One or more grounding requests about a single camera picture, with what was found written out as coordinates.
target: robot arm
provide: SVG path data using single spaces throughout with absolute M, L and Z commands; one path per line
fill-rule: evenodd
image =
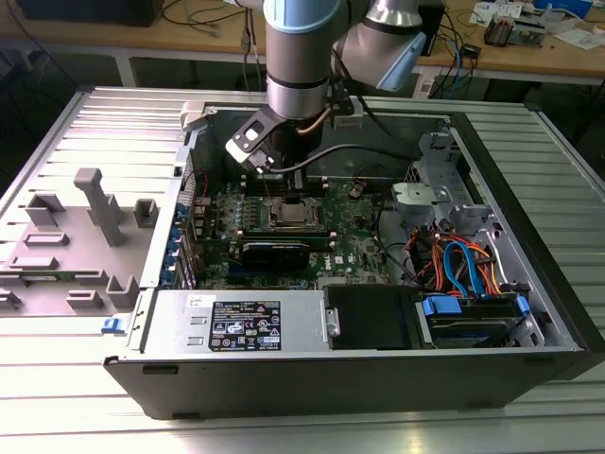
M 237 3 L 244 1 L 254 3 Z M 281 167 L 303 161 L 320 145 L 322 128 L 304 135 L 300 131 L 325 118 L 333 73 L 399 90 L 424 46 L 418 3 L 265 0 L 268 105 L 228 142 L 234 159 L 259 173 L 276 161 Z M 264 144 L 271 145 L 273 157 Z

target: power cord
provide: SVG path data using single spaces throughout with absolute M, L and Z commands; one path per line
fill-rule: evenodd
M 198 9 L 197 11 L 194 11 L 190 14 L 190 16 L 187 18 L 188 22 L 181 22 L 181 21 L 177 21 L 176 19 L 172 19 L 171 17 L 168 17 L 168 10 L 172 9 L 175 5 L 179 4 L 182 0 L 173 0 L 172 2 L 170 2 L 168 5 L 164 6 L 161 10 L 161 15 L 162 17 L 168 21 L 171 24 L 175 24 L 177 26 L 207 26 L 210 24 L 216 24 L 217 22 L 221 22 L 227 19 L 230 19 L 234 16 L 238 16 L 240 14 L 244 14 L 246 11 L 238 11 L 238 12 L 234 12 L 231 14 L 227 14 L 226 16 L 222 16 L 222 17 L 218 17 L 216 19 L 210 19 L 208 21 L 197 21 L 194 19 L 194 17 L 198 14 L 200 14 L 201 12 L 205 12 L 205 11 L 214 11 L 214 10 L 218 10 L 218 9 L 222 9 L 223 7 L 219 7 L 219 8 L 209 8 L 209 9 Z
M 336 61 L 338 63 L 339 69 L 342 72 L 342 74 L 344 75 L 344 77 L 346 79 L 348 79 L 348 80 L 353 80 L 351 78 L 351 73 L 349 73 L 349 70 L 345 66 L 344 61 L 342 61 L 342 58 L 339 56 L 339 54 L 336 52 L 336 50 L 332 49 L 332 53 L 333 53 L 334 58 L 336 59 Z M 370 106 L 368 105 L 368 103 L 366 102 L 366 100 L 364 99 L 364 97 L 361 94 L 356 94 L 355 97 L 357 98 L 357 100 L 361 104 L 361 107 L 363 108 L 363 111 L 368 115 L 368 117 L 370 118 L 370 120 L 373 121 L 374 124 L 384 134 L 386 134 L 391 139 L 395 140 L 397 142 L 397 144 L 401 148 L 409 148 L 410 147 L 409 144 L 406 144 L 400 137 L 398 137 L 395 134 L 393 134 L 390 131 L 390 129 L 382 121 L 380 121 L 380 119 L 375 115 L 375 113 L 370 108 Z M 414 155 L 414 156 L 409 156 L 409 159 L 420 159 L 420 152 L 416 153 L 416 155 Z
M 244 86 L 246 91 L 250 91 L 250 83 L 248 81 L 248 56 L 251 51 L 251 31 L 248 22 L 248 10 L 244 11 L 244 29 L 242 30 L 241 47 L 244 51 L 244 60 L 242 61 L 242 76 L 244 77 Z
M 256 30 L 254 29 L 254 15 L 252 14 L 252 10 L 247 10 L 247 24 L 248 29 L 250 30 L 250 35 L 252 37 L 252 50 L 254 51 L 254 60 L 256 62 L 256 77 L 258 77 L 258 87 L 259 91 L 263 92 L 263 78 L 261 76 L 261 63 L 258 60 L 258 47 L 256 46 Z
M 323 149 L 319 153 L 314 154 L 310 158 L 307 158 L 306 160 L 302 161 L 299 164 L 296 164 L 295 166 L 292 166 L 292 167 L 283 167 L 283 168 L 269 168 L 269 169 L 267 169 L 267 173 L 290 173 L 290 172 L 295 172 L 297 170 L 300 170 L 302 168 L 305 168 L 305 167 L 309 166 L 312 163 L 315 163 L 319 159 L 327 156 L 328 154 L 334 153 L 335 151 L 339 151 L 341 149 L 352 149 L 352 148 L 354 148 L 354 149 L 364 149 L 366 151 L 373 151 L 374 153 L 382 154 L 384 156 L 388 156 L 389 158 L 401 159 L 401 160 L 404 160 L 404 161 L 409 161 L 410 160 L 410 156 L 405 156 L 405 155 L 402 155 L 402 154 L 394 153 L 392 151 L 388 151 L 387 149 L 383 149 L 383 148 L 366 146 L 366 145 L 359 145 L 359 144 L 340 144 L 340 145 L 334 145 L 333 147 L 330 147 L 330 148 Z
M 54 102 L 57 103 L 58 106 L 60 106 L 60 109 L 63 110 L 65 108 L 65 103 L 63 101 L 61 101 L 60 99 L 57 99 L 56 97 L 54 97 L 53 95 L 48 94 L 47 92 L 43 91 L 40 89 L 40 85 L 37 85 L 36 88 L 31 88 L 29 87 L 26 82 L 24 81 L 24 77 L 26 76 L 26 73 L 24 73 L 20 67 L 15 66 L 14 64 L 12 64 L 12 62 L 7 58 L 7 56 L 4 55 L 3 52 L 0 51 L 0 59 L 2 59 L 4 61 L 4 63 L 10 68 L 11 71 L 15 71 L 16 76 L 18 77 L 18 80 L 21 82 L 21 85 L 23 86 L 23 89 L 26 92 L 30 92 L 31 94 L 36 95 L 36 98 L 40 101 L 40 95 L 44 96 L 47 99 L 50 99 Z
M 44 48 L 44 46 L 42 46 L 38 40 L 36 40 L 36 38 L 34 38 L 31 33 L 29 33 L 27 31 L 27 29 L 23 26 L 23 24 L 21 24 L 21 22 L 19 21 L 19 18 L 17 17 L 17 14 L 15 13 L 14 9 L 12 8 L 12 6 L 10 5 L 10 1 L 9 0 L 5 0 L 5 3 L 7 4 L 7 9 L 9 10 L 9 14 L 12 17 L 12 20 L 15 22 L 15 24 L 21 29 L 21 31 L 23 31 L 23 33 L 29 38 L 30 41 L 32 41 L 34 44 L 36 44 L 38 46 L 38 48 L 40 50 L 42 50 L 42 52 L 44 54 L 46 54 L 46 56 L 48 57 L 48 59 L 50 59 L 53 64 L 55 66 L 57 66 L 57 68 L 63 73 L 63 75 L 69 79 L 70 82 L 72 82 L 74 84 L 74 86 L 78 87 L 79 84 L 76 82 L 76 80 L 74 78 L 72 78 L 69 73 L 67 71 L 65 71 L 65 69 L 63 69 L 63 67 L 57 63 L 57 61 L 53 58 L 52 55 L 50 55 L 50 53 Z

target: blue latch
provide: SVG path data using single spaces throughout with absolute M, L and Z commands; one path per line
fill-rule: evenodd
M 124 334 L 124 328 L 122 327 L 122 320 L 110 317 L 105 319 L 103 327 L 101 328 L 103 334 Z
M 186 217 L 188 213 L 189 213 L 189 208 L 187 208 L 182 203 L 177 203 L 177 206 L 175 207 L 175 215 L 177 217 L 179 217 L 179 218 Z
M 179 245 L 174 241 L 168 241 L 168 244 L 166 244 L 166 248 L 170 253 L 175 253 L 179 250 Z
M 458 298 L 449 295 L 433 295 L 423 301 L 424 315 L 437 314 L 461 314 L 462 307 Z
M 170 229 L 170 239 L 179 239 L 182 236 L 182 233 L 176 227 L 172 227 Z
M 164 265 L 166 267 L 169 267 L 171 265 L 174 265 L 175 263 L 177 263 L 177 257 L 175 257 L 174 255 L 167 255 L 164 257 Z
M 168 282 L 173 282 L 174 281 L 174 272 L 169 271 L 169 270 L 161 270 L 160 279 L 164 279 L 165 281 L 168 281 Z
M 523 315 L 527 315 L 531 310 L 529 309 L 529 303 L 525 296 L 517 296 L 517 305 L 521 309 Z

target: desk leg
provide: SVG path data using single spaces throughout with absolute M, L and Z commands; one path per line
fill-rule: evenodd
M 136 71 L 130 56 L 126 52 L 120 52 L 115 55 L 115 64 L 122 79 L 122 85 L 125 87 L 138 87 Z
M 439 74 L 441 74 L 440 66 L 421 66 L 413 97 L 427 99 Z

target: blue connector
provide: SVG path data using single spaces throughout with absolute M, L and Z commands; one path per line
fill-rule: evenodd
M 169 270 L 161 270 L 160 279 L 163 279 L 168 282 L 174 282 L 174 272 Z
M 481 279 L 479 279 L 479 276 L 476 273 L 475 259 L 473 258 L 473 253 L 471 252 L 471 250 L 469 248 L 466 247 L 466 245 L 460 243 L 459 241 L 452 241 L 450 244 L 448 244 L 445 247 L 445 251 L 443 251 L 443 269 L 445 270 L 445 275 L 447 276 L 449 281 L 458 290 L 460 290 L 460 293 L 462 293 L 462 296 L 464 298 L 467 298 L 469 296 L 469 292 L 467 291 L 466 287 L 464 287 L 456 279 L 456 277 L 454 276 L 454 273 L 452 272 L 450 254 L 452 253 L 452 250 L 456 246 L 458 246 L 459 248 L 462 249 L 462 253 L 464 253 L 464 256 L 466 257 L 466 263 L 468 264 L 469 277 L 471 278 L 471 284 L 473 285 L 473 291 L 478 296 L 484 296 L 486 294 L 485 289 L 483 288 L 483 283 L 481 282 Z
M 461 314 L 462 307 L 458 298 L 450 295 L 432 295 L 423 301 L 424 315 L 434 314 Z
M 174 265 L 175 263 L 177 263 L 177 257 L 174 257 L 172 255 L 167 255 L 166 257 L 164 257 L 163 263 L 164 263 L 165 267 Z
M 529 312 L 531 312 L 531 309 L 529 309 L 529 303 L 527 302 L 525 296 L 517 296 L 517 305 L 519 305 L 523 315 L 528 315 Z
M 101 328 L 103 334 L 124 334 L 124 328 L 122 326 L 122 320 L 110 317 L 106 319 Z
M 184 218 L 189 214 L 189 208 L 187 208 L 182 203 L 177 203 L 177 206 L 175 207 L 174 212 L 175 212 L 176 217 Z
M 172 227 L 170 229 L 170 239 L 179 239 L 182 236 L 182 233 L 179 229 L 177 229 L 176 227 Z
M 168 241 L 168 244 L 166 244 L 166 249 L 169 253 L 175 253 L 179 250 L 179 245 L 174 241 Z

